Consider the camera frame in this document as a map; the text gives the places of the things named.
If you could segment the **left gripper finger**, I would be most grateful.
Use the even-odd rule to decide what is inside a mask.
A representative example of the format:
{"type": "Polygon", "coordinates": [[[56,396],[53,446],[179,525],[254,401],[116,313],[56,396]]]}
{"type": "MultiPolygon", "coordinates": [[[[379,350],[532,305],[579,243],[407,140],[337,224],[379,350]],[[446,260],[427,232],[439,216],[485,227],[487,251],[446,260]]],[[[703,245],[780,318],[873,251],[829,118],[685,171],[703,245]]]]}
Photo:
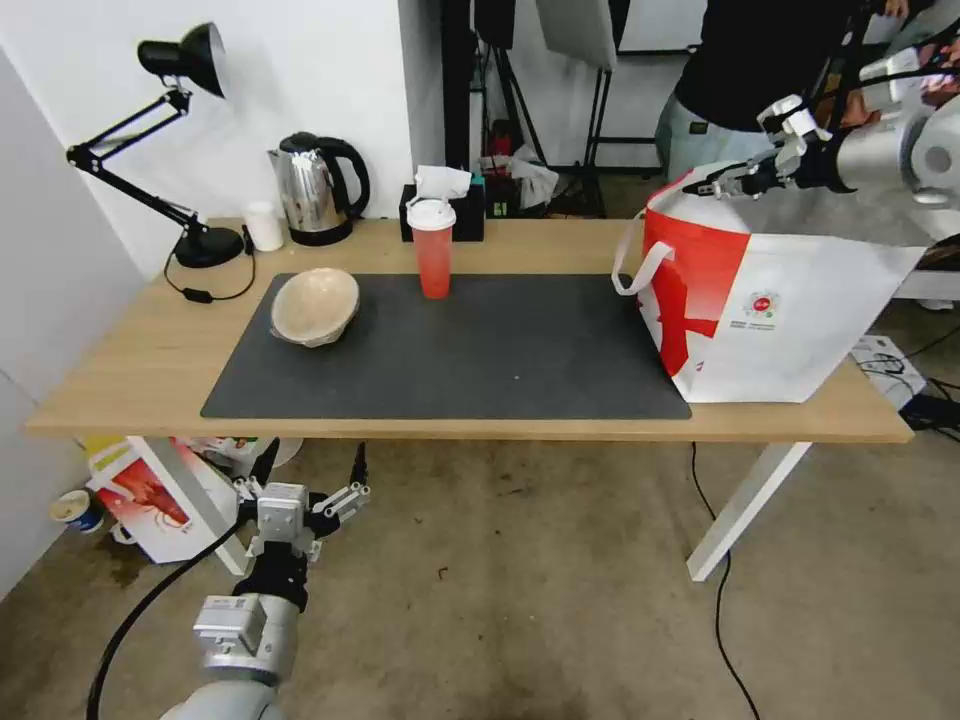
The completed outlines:
{"type": "Polygon", "coordinates": [[[278,451],[279,439],[275,437],[232,478],[234,490],[241,501],[256,501],[262,495],[269,483],[278,451]]]}
{"type": "Polygon", "coordinates": [[[332,494],[310,494],[310,530],[315,537],[328,537],[337,532],[369,501],[366,443],[356,449],[346,485],[332,494]]]}

